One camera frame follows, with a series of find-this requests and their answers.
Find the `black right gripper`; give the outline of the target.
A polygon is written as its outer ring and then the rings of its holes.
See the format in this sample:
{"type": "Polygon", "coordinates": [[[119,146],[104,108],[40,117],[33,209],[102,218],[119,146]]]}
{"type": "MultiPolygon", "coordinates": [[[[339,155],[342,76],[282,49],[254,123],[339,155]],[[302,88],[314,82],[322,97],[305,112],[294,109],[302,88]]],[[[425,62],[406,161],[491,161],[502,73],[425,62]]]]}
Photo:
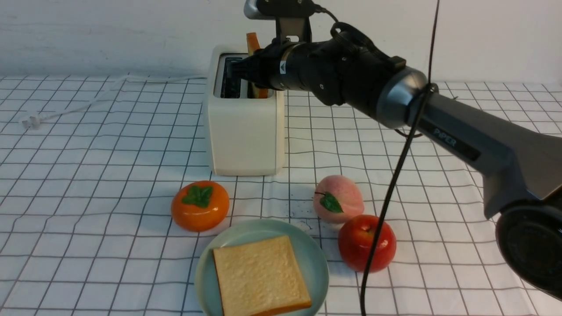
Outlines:
{"type": "Polygon", "coordinates": [[[316,43],[274,41],[252,56],[231,64],[231,78],[243,79],[259,88],[311,92],[303,71],[316,43]]]}

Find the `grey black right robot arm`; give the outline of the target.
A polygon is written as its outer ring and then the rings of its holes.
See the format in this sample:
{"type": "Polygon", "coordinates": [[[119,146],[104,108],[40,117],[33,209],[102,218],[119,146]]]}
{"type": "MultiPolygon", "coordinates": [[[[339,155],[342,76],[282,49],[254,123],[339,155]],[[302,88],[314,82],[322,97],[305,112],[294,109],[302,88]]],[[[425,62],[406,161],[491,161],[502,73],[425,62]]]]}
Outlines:
{"type": "Polygon", "coordinates": [[[560,299],[562,141],[428,87],[426,76],[338,22],[325,42],[273,40],[227,67],[261,88],[311,92],[348,104],[390,129],[415,126],[483,178],[484,217],[499,214],[496,240],[512,270],[560,299]]]}

